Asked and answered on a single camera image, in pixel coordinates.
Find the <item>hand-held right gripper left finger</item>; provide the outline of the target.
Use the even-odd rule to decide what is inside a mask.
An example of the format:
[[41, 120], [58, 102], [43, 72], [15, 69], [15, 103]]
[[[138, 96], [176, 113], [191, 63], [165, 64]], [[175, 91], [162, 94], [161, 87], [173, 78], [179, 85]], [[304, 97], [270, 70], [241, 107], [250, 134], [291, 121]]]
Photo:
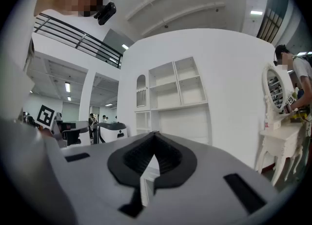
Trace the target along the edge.
[[119, 183], [108, 167], [116, 150], [150, 137], [147, 133], [66, 150], [46, 137], [45, 172], [52, 178], [47, 190], [49, 221], [54, 225], [156, 224], [155, 212], [141, 208], [140, 190]]

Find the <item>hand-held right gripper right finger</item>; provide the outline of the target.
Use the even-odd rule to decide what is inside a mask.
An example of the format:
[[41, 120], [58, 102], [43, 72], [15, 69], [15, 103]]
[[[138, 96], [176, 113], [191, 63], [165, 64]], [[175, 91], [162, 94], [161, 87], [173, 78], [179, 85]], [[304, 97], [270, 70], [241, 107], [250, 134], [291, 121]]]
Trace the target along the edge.
[[[166, 134], [197, 157], [192, 176], [180, 187], [159, 189], [148, 206], [150, 225], [263, 225], [277, 190], [261, 174], [216, 147]], [[264, 202], [249, 212], [224, 177], [237, 174]]]

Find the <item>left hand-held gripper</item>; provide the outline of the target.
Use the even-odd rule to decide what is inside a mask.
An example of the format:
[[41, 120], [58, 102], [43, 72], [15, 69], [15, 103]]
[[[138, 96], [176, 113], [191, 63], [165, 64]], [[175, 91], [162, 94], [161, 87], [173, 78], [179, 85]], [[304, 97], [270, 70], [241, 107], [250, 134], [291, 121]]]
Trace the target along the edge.
[[62, 122], [61, 113], [45, 105], [42, 105], [38, 112], [36, 124], [46, 135], [55, 138], [60, 148], [80, 145], [80, 135], [89, 133], [88, 121]]

